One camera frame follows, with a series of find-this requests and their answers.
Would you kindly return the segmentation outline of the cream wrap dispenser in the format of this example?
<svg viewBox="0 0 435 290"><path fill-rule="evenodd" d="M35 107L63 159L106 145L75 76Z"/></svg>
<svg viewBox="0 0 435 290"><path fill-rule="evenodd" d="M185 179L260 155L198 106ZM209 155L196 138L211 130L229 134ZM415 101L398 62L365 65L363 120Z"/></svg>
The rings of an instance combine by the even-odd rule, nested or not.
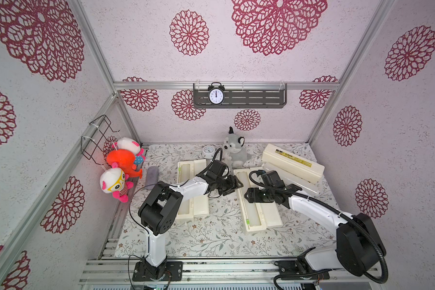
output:
<svg viewBox="0 0 435 290"><path fill-rule="evenodd" d="M276 203L249 203L244 197L249 188L257 188L250 181L249 173L252 170L259 169L262 168L234 169L234 174L243 184L243 187L236 190L236 194L238 196L244 233L247 235L283 225Z"/></svg>
<svg viewBox="0 0 435 290"><path fill-rule="evenodd" d="M178 163L177 183L185 183L207 166L205 159L194 161L180 161ZM181 203L175 222L192 221L194 218L204 218L209 215L209 198L207 195L197 196Z"/></svg>

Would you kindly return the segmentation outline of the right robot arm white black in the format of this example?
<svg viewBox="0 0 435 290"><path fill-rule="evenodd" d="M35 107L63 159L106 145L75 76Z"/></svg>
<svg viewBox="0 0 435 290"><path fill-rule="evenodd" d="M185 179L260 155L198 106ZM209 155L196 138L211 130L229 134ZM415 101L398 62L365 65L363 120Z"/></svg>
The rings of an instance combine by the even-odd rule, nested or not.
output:
<svg viewBox="0 0 435 290"><path fill-rule="evenodd" d="M389 279L386 249L372 219L363 213L353 215L306 194L296 184L285 184L275 170L253 170L248 175L255 184L244 194L249 203L276 203L298 211L333 234L336 242L324 248L312 247L296 258L291 274L279 279L319 279L324 274L345 269L356 277L365 276L384 284Z"/></svg>

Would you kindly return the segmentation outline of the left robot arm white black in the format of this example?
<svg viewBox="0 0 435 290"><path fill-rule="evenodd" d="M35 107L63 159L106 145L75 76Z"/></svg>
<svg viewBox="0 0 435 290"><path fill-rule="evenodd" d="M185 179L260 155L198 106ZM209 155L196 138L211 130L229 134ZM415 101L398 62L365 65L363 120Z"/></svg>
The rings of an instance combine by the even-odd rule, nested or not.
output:
<svg viewBox="0 0 435 290"><path fill-rule="evenodd" d="M146 233L147 252L143 258L151 273L166 267L166 236L184 201L217 192L217 198L234 193L243 187L237 176L223 162L223 149L219 148L209 165L199 174L182 184L158 181L138 209L139 226Z"/></svg>

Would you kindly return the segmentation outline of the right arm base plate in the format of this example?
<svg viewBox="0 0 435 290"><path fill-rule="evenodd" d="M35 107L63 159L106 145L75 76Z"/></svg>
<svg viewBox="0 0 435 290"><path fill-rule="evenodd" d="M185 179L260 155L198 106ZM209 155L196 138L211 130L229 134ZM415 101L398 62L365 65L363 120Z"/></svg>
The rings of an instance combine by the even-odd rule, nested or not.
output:
<svg viewBox="0 0 435 290"><path fill-rule="evenodd" d="M275 266L279 269L279 278L282 280L302 279L302 280L318 280L323 277L324 273L332 271L332 269L314 270L308 264L307 254L313 251L315 247L309 248L295 259L275 261Z"/></svg>

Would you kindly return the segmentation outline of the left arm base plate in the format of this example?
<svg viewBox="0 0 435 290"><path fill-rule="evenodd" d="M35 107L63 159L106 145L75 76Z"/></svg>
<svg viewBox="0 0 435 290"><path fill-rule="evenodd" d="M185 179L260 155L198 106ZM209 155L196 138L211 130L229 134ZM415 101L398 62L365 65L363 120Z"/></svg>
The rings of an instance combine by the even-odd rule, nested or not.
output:
<svg viewBox="0 0 435 290"><path fill-rule="evenodd" d="M167 259L159 266L154 267L145 258L135 264L132 280L134 282L176 282L182 280L183 263L168 261Z"/></svg>

